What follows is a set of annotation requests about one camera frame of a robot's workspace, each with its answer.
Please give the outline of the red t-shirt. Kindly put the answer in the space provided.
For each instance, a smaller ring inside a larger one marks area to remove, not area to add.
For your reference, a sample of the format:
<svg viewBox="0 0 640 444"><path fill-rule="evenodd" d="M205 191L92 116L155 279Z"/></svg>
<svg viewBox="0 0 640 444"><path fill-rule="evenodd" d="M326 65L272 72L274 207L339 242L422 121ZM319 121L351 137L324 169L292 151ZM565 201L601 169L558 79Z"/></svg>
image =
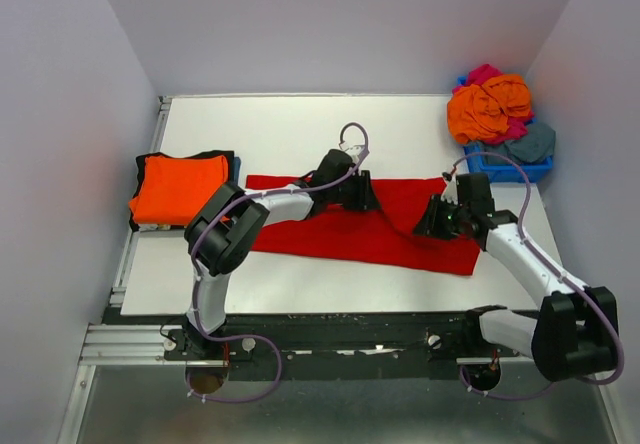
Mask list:
<svg viewBox="0 0 640 444"><path fill-rule="evenodd" d="M473 274L480 249L472 240L443 241L412 234L429 198L444 190L441 178L374 179L372 185L379 210L348 211L332 205L309 220L263 228L253 249L458 276Z"/></svg>

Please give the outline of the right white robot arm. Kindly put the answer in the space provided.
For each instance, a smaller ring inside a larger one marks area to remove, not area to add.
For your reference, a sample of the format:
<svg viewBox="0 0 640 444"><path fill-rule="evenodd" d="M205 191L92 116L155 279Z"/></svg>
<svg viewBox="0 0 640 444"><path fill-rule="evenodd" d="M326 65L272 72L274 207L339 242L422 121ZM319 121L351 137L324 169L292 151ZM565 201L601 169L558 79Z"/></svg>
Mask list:
<svg viewBox="0 0 640 444"><path fill-rule="evenodd" d="M416 236L451 241L468 238L508 270L537 307L527 317L503 306L468 312L460 343L480 356L494 345L533 360L550 382L605 383L619 377L624 351L619 338L617 303L605 287L592 287L550 257L524 227L523 214L499 210L484 173L443 176L445 188L429 198L413 229Z"/></svg>

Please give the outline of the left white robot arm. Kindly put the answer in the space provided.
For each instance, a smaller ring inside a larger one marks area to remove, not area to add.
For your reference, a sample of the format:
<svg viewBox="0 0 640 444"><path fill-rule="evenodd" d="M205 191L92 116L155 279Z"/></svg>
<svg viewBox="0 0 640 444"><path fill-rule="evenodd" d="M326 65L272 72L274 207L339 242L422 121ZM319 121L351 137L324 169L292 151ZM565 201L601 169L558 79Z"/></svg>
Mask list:
<svg viewBox="0 0 640 444"><path fill-rule="evenodd" d="M222 185L187 225L184 239L193 269L185 350L214 357L235 336L223 337L231 274L245 261L265 227L313 219L331 206L367 212L380 208L371 173L361 168L368 151L332 149L319 167L278 188L251 190Z"/></svg>

